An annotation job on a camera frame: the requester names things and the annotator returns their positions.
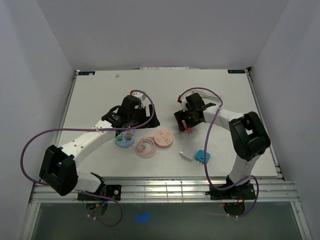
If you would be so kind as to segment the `coral pink plug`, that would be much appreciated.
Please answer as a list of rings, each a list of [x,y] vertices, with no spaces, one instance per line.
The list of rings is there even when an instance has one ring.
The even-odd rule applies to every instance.
[[[183,125],[183,127],[184,127],[184,133],[192,133],[192,128],[191,127],[188,127],[188,125],[187,125],[187,123],[184,121],[184,120],[182,120],[181,121],[182,122],[182,125]]]

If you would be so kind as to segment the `pink brown charger plug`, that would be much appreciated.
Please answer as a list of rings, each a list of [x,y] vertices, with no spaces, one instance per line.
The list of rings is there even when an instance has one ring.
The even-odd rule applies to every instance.
[[[126,140],[131,140],[132,139],[132,131],[131,130],[126,130],[125,131],[125,138],[126,138]]]

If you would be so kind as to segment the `green charger plug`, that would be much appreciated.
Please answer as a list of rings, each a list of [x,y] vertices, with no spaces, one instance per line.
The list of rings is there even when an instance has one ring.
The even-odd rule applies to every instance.
[[[116,137],[117,141],[122,141],[123,140],[123,132],[121,132],[119,135]]]

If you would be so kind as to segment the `blue charger plug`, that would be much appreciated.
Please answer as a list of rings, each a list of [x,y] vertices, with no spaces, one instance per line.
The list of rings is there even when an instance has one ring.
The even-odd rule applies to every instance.
[[[205,159],[206,159],[206,163],[209,162],[209,160],[211,159],[211,155],[203,150],[203,149],[199,149],[195,156],[194,156],[194,159],[198,162],[198,163],[201,163],[201,164],[204,164],[205,163]]]

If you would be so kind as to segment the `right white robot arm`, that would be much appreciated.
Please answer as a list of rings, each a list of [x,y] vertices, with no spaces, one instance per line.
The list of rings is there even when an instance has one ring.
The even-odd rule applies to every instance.
[[[223,108],[222,98],[215,94],[218,103],[205,103],[197,92],[191,95],[182,93],[177,98],[181,110],[174,113],[180,132],[187,132],[200,123],[208,123],[209,127],[205,136],[203,151],[208,148],[210,133],[214,125],[230,132],[233,149],[236,153],[231,172],[226,177],[224,187],[210,187],[216,191],[226,191],[226,194],[237,199],[244,193],[244,186],[252,178],[252,170],[267,148],[271,146],[270,137],[259,115],[250,111],[238,113]]]

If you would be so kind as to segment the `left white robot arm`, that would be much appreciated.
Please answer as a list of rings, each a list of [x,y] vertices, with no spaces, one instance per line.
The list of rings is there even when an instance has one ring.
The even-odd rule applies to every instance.
[[[88,192],[95,200],[106,195],[106,180],[94,172],[80,172],[81,163],[104,143],[128,130],[156,128],[160,125],[155,106],[144,105],[146,95],[127,95],[121,105],[111,108],[84,134],[62,145],[49,146],[42,161],[39,177],[60,196],[72,191]]]

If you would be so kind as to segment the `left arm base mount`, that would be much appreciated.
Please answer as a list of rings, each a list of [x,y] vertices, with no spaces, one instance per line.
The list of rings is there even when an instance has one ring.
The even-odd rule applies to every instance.
[[[122,193],[122,185],[120,184],[102,184],[98,187],[96,192],[90,192],[92,195],[96,195],[97,197],[92,197],[83,193],[78,193],[77,200],[78,201],[103,201],[103,197],[108,197],[114,199],[116,201],[121,200]]]

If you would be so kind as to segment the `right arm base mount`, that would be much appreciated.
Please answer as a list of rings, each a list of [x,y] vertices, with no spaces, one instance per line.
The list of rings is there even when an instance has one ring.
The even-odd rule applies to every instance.
[[[210,186],[205,195],[210,196],[211,200],[254,200],[256,198],[254,185],[250,180],[227,190],[217,190]]]

